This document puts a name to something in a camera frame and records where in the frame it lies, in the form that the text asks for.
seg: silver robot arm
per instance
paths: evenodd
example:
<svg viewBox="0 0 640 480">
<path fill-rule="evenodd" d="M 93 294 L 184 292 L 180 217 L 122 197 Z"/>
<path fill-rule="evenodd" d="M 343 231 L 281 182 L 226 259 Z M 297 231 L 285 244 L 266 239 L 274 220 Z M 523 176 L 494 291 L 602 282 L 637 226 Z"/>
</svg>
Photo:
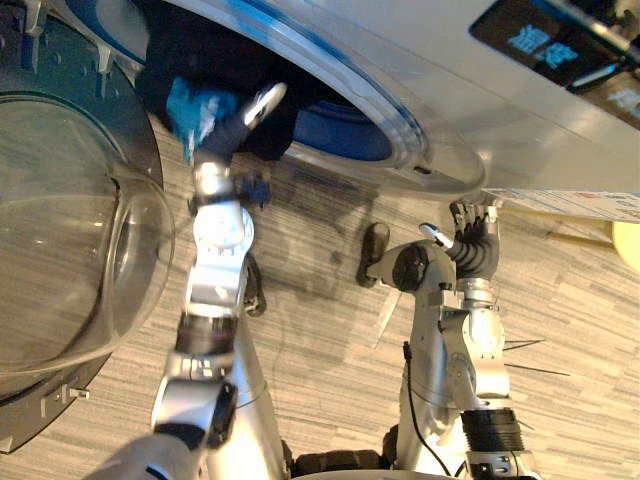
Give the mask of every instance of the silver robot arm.
<svg viewBox="0 0 640 480">
<path fill-rule="evenodd" d="M 235 149 L 280 102 L 286 86 L 261 93 L 217 126 L 206 143 L 216 160 L 193 167 L 193 235 L 197 256 L 187 280 L 175 347 L 169 352 L 152 413 L 153 434 L 111 457 L 87 480 L 192 480 L 203 457 L 231 434 L 237 388 L 228 381 L 244 315 L 245 257 L 253 222 L 230 176 Z"/>
<path fill-rule="evenodd" d="M 490 284 L 499 257 L 496 210 L 452 205 L 452 213 L 455 240 L 423 224 L 429 240 L 382 253 L 386 242 L 376 247 L 374 232 L 388 239 L 388 230 L 377 224 L 365 236 L 369 265 L 361 265 L 360 283 L 381 280 L 415 297 L 395 467 L 450 475 L 459 462 L 452 452 L 465 440 L 461 424 L 474 480 L 540 479 L 524 449 L 502 359 L 504 328 Z M 435 449 L 442 454 L 433 455 Z"/>
</svg>

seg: robot finger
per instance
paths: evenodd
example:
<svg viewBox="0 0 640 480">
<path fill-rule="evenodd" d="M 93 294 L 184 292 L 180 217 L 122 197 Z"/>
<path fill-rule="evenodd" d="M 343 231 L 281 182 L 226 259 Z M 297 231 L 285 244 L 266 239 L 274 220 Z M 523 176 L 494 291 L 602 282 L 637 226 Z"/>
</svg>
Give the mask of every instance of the robot finger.
<svg viewBox="0 0 640 480">
<path fill-rule="evenodd" d="M 453 223 L 456 229 L 455 238 L 456 240 L 462 240 L 465 227 L 463 204 L 452 203 L 449 205 L 449 211 L 451 211 L 451 215 L 453 216 Z"/>
</svg>

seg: floor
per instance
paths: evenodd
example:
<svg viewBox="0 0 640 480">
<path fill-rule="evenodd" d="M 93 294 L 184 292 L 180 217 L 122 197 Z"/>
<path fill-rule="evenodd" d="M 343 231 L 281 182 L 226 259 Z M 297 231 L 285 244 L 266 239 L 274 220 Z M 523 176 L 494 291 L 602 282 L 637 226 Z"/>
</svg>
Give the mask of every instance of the floor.
<svg viewBox="0 0 640 480">
<path fill-rule="evenodd" d="M 157 128 L 167 198 L 180 231 L 171 274 L 151 317 L 119 347 L 77 401 L 41 435 L 0 458 L 4 480 L 78 479 L 148 431 L 164 355 L 174 341 L 185 269 L 192 261 L 178 145 Z M 269 307 L 250 328 L 280 432 L 294 454 L 381 446 L 397 422 L 412 298 L 403 295 L 374 348 L 389 290 L 356 286 L 362 233 L 374 221 L 391 245 L 430 221 L 451 231 L 446 204 L 358 187 L 293 160 L 240 158 L 271 178 L 273 201 L 253 209 L 254 255 Z M 547 238 L 599 235 L 585 225 L 507 213 L 495 288 L 508 340 L 545 342 L 505 353 L 527 447 L 545 479 L 640 478 L 640 278 L 613 251 Z"/>
</svg>

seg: black cable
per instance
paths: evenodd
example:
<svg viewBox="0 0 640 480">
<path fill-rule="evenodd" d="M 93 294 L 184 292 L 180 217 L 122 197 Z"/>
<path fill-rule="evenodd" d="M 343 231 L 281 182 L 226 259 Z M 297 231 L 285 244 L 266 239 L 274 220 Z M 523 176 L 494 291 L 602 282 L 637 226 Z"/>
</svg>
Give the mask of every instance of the black cable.
<svg viewBox="0 0 640 480">
<path fill-rule="evenodd" d="M 411 420 L 413 420 L 413 428 L 416 431 L 416 435 L 420 439 L 420 443 L 424 445 L 424 448 L 426 448 L 429 451 L 429 453 L 433 455 L 433 458 L 435 458 L 436 461 L 440 464 L 444 474 L 447 477 L 450 477 L 451 472 L 449 472 L 449 469 L 444 464 L 442 459 L 438 456 L 438 454 L 434 452 L 429 445 L 427 445 L 426 440 L 424 439 L 424 437 L 420 433 L 420 429 L 418 428 L 418 421 L 416 420 L 416 410 L 413 406 L 413 395 L 411 394 L 411 357 L 412 355 L 411 355 L 411 347 L 409 346 L 409 342 L 404 342 L 404 344 L 402 345 L 402 351 L 404 353 L 404 360 L 405 362 L 407 362 L 407 395 L 409 395 L 409 407 L 411 408 Z"/>
<path fill-rule="evenodd" d="M 462 470 L 466 468 L 466 465 L 467 465 L 466 462 L 462 462 L 458 467 L 458 470 L 456 470 L 456 473 L 453 474 L 453 476 L 458 478 L 458 475 L 462 473 Z"/>
</svg>

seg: front-loading washing machine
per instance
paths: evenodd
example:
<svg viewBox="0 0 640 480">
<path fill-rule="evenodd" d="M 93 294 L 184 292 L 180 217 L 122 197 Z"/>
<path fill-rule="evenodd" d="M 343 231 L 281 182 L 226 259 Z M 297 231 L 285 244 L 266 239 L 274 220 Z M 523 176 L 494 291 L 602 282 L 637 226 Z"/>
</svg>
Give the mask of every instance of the front-loading washing machine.
<svg viewBox="0 0 640 480">
<path fill-rule="evenodd" d="M 299 112 L 287 155 L 302 162 L 381 188 L 446 198 L 484 188 L 561 213 L 640 220 L 640 6 L 633 0 L 172 3 L 338 94 L 341 101 L 330 96 Z M 42 255 L 51 270 L 31 292 L 3 296 L 2 325 L 12 332 L 2 337 L 0 357 L 0 450 L 7 452 L 82 395 L 105 355 L 144 317 L 166 275 L 157 247 L 166 246 L 171 222 L 157 194 L 153 135 L 121 70 L 145 64 L 149 38 L 135 2 L 0 8 L 0 108 L 8 122 L 0 214 L 10 219 L 1 234 L 22 238 L 0 245 L 14 263 Z M 47 20 L 49 8 L 77 31 Z M 81 161 L 89 157 L 100 160 Z M 163 220 L 130 221 L 149 211 Z M 78 229 L 82 235 L 71 233 Z M 57 345 L 33 343 L 34 331 L 49 338 L 56 323 L 15 328 L 15 319 L 42 318 L 53 300 L 31 299 L 60 276 L 56 268 L 71 264 L 79 271 L 65 279 L 69 304 L 56 310 L 68 331 L 59 329 Z M 145 300 L 122 302 L 129 320 L 116 325 L 102 313 L 113 308 L 107 297 L 127 291 L 134 275 Z M 104 321 L 87 320 L 95 318 Z M 25 409 L 33 420 L 6 420 Z"/>
<path fill-rule="evenodd" d="M 52 5 L 139 66 L 148 34 L 135 3 Z M 172 3 L 346 99 L 301 111 L 288 155 L 388 187 L 483 187 L 528 207 L 640 221 L 635 0 Z"/>
</svg>

